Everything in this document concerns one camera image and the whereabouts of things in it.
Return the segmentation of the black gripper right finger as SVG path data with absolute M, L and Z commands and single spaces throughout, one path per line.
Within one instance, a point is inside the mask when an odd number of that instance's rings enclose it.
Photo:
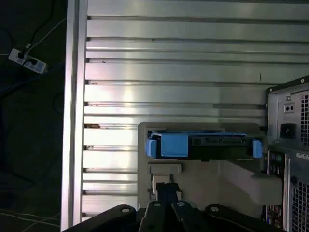
M 185 232 L 276 232 L 278 228 L 232 208 L 210 204 L 199 210 L 179 200 L 177 183 L 166 184 L 166 202 Z

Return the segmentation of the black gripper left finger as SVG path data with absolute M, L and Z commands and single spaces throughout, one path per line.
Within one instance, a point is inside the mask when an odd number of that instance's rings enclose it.
M 161 232 L 165 224 L 167 184 L 157 183 L 157 200 L 148 203 L 144 215 L 121 204 L 72 226 L 67 232 Z

